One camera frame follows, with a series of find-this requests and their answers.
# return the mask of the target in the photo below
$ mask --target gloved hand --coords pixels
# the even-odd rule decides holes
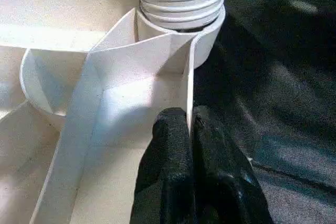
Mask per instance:
[[[140,161],[130,224],[196,223],[192,169],[185,112],[166,109]]]
[[[249,161],[204,106],[194,110],[193,156],[199,223],[273,223]]]
[[[136,181],[131,224],[271,224],[250,163],[206,107],[167,109],[153,127]]]

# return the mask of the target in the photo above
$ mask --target black fabric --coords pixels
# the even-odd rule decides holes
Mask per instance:
[[[194,104],[252,159],[275,223],[336,223],[336,3],[225,4]]]
[[[139,166],[131,224],[196,223],[191,144],[182,109],[157,117]]]

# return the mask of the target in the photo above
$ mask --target compartment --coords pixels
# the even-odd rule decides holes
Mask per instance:
[[[127,46],[167,33],[176,32],[150,23],[134,8],[126,13],[91,51]]]
[[[0,119],[0,223],[28,223],[59,132],[28,101]]]
[[[139,0],[0,0],[0,45],[89,51]]]
[[[20,81],[26,98],[59,130],[86,55],[31,49],[22,60]]]
[[[26,49],[0,46],[0,119],[25,101],[19,70]]]
[[[156,115],[180,106],[190,122],[193,37],[163,34],[88,55],[31,223],[128,223]]]

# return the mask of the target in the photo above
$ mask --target black glove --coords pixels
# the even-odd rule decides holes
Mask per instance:
[[[273,223],[249,161],[207,108],[194,114],[193,143],[184,111],[167,109],[157,117],[130,223]]]
[[[200,223],[273,223],[249,161],[204,106],[194,111],[193,155]]]
[[[166,109],[140,161],[130,223],[196,223],[192,169],[185,112]]]

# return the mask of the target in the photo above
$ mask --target white plastic divider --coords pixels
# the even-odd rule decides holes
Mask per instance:
[[[191,126],[193,71],[224,8],[202,31],[178,33],[148,21],[139,0],[0,2],[0,222],[32,215],[62,129],[30,223],[127,223],[156,115],[180,106]],[[20,81],[34,107],[18,85],[24,52]]]
[[[139,0],[0,0],[0,45],[90,51]]]
[[[130,27],[134,33],[126,40],[134,43],[95,51],[122,45],[111,40],[114,30],[123,34]],[[141,29],[155,26],[130,11],[86,59],[30,223],[127,223],[156,115],[172,106],[192,111],[195,35],[153,32],[155,37],[139,40]],[[111,153],[119,152],[124,156],[116,161]],[[131,174],[123,176],[123,169]]]
[[[68,102],[79,79],[84,52],[28,49],[20,68],[26,98],[61,130]]]
[[[0,120],[0,223],[28,223],[59,132],[28,101]]]
[[[0,46],[0,223],[32,216],[59,132],[21,90],[24,48]]]
[[[0,46],[0,119],[25,101],[19,70],[26,49]]]

